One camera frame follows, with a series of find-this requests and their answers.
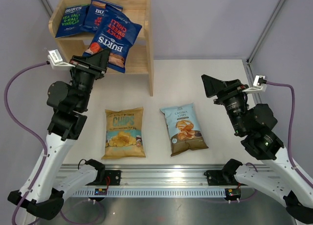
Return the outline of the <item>blue sea salt vinegar bag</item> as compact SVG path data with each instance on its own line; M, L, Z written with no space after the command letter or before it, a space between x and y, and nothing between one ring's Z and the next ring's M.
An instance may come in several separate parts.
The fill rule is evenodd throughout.
M67 7L55 37L62 38L83 32L82 26L88 9L88 4Z

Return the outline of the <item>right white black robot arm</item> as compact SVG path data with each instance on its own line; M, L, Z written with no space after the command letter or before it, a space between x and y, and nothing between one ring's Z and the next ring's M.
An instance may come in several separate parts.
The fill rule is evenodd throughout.
M261 161L280 178L274 181L247 164L230 159L221 170L207 170L204 175L209 185L242 184L266 194L279 202L294 219L311 225L313 223L313 179L295 162L291 155L291 142L285 145L272 131L277 124L268 104L248 107L247 95L265 91L268 85L288 87L291 99L295 100L291 85L267 81L265 76L256 75L253 85L244 85L239 79L222 81L208 75L201 76L206 97L214 104L223 105L234 129L241 137L244 149Z

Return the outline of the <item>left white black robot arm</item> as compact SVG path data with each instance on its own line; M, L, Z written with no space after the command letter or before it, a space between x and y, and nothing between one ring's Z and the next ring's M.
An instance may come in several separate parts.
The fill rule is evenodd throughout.
M51 220L78 189L89 183L100 185L107 179L104 164L90 159L59 184L55 183L66 155L87 120L85 112L94 81L104 77L110 52L106 48L87 57L73 56L67 63L58 50L49 52L46 64L68 70L71 81L54 82L48 89L46 103L54 113L46 138L40 139L43 150L25 184L8 195L8 200L17 208L24 208L39 219Z

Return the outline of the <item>yellow kettle cooked chips bag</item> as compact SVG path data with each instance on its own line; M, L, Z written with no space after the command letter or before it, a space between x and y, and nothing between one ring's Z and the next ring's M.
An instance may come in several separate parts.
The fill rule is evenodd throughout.
M121 111L105 110L105 153L102 159L146 157L142 141L142 107Z

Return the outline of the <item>blue spicy sweet chilli bag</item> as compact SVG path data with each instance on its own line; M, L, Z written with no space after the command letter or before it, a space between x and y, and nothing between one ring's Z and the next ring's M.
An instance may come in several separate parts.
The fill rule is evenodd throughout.
M91 0L85 20L80 29L83 32L95 33L101 24L104 14L107 12L106 10L107 5L110 5L119 11L123 10L123 7L121 5L109 1Z

